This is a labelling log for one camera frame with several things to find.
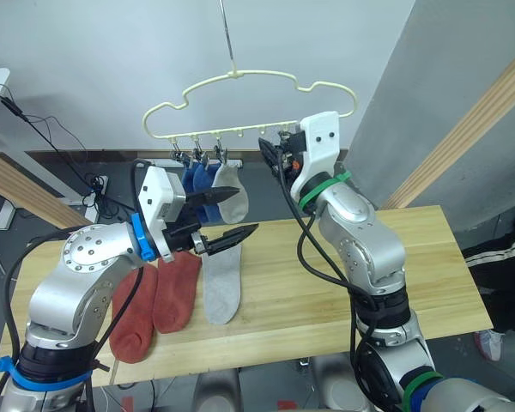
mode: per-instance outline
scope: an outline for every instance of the white sock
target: white sock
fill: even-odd
[[[221,218],[228,224],[239,223],[248,213],[248,194],[239,180],[239,169],[236,166],[222,164],[215,174],[212,187],[231,186],[240,191],[236,195],[218,203]]]
[[[236,245],[203,254],[204,312],[211,324],[226,324],[239,309],[241,252],[242,245]]]

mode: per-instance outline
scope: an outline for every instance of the red sock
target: red sock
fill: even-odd
[[[169,264],[158,261],[153,323],[160,333],[182,330],[191,319],[201,264],[201,258],[186,251],[177,252]]]
[[[153,303],[156,293],[156,268],[143,266],[143,278],[126,312],[111,333],[109,342],[114,356],[122,362],[137,363],[148,351],[153,337]],[[112,296],[114,318],[136,283],[137,270],[133,270],[117,286]]]

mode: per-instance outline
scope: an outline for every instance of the wooden tabletop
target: wooden tabletop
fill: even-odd
[[[378,217],[398,233],[406,248],[410,305],[425,338],[456,335],[492,327],[473,279],[438,206],[382,210]],[[210,237],[227,227],[206,227]],[[341,265],[333,248],[318,234],[324,249]],[[117,362],[109,372],[94,372],[94,385],[125,384],[230,367],[257,365],[348,350],[348,296],[343,288],[319,280],[298,262],[300,228],[294,220],[261,222],[243,242],[241,301],[225,325],[204,316],[202,276],[190,323],[180,332],[154,334],[147,358],[135,365]],[[62,242],[46,243],[23,262],[12,301],[17,328],[24,336],[30,296],[57,264]],[[306,245],[309,263],[329,272]],[[108,319],[102,330],[110,322]],[[11,353],[5,330],[0,356]],[[113,366],[108,344],[101,363]]]

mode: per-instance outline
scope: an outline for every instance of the green band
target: green band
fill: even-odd
[[[404,390],[403,395],[403,412],[412,412],[410,410],[410,398],[412,397],[412,394],[418,387],[424,383],[426,383],[428,380],[431,380],[433,378],[442,378],[443,375],[441,375],[438,372],[435,371],[429,371],[422,373],[421,375],[418,375],[416,378],[412,379],[406,389]]]
[[[324,189],[327,187],[330,187],[332,185],[335,185],[336,183],[344,182],[345,180],[349,179],[351,177],[351,173],[346,171],[345,173],[338,174],[337,176],[333,177],[332,179],[325,180],[323,183],[318,185],[317,187],[313,188],[312,191],[307,193],[305,196],[303,196],[300,199],[300,208],[303,209],[305,206],[311,202],[315,197],[320,195]]]

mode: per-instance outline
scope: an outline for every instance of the wooden beam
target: wooden beam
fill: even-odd
[[[382,209],[405,208],[515,106],[515,59]]]
[[[91,224],[2,159],[0,195],[61,229]]]

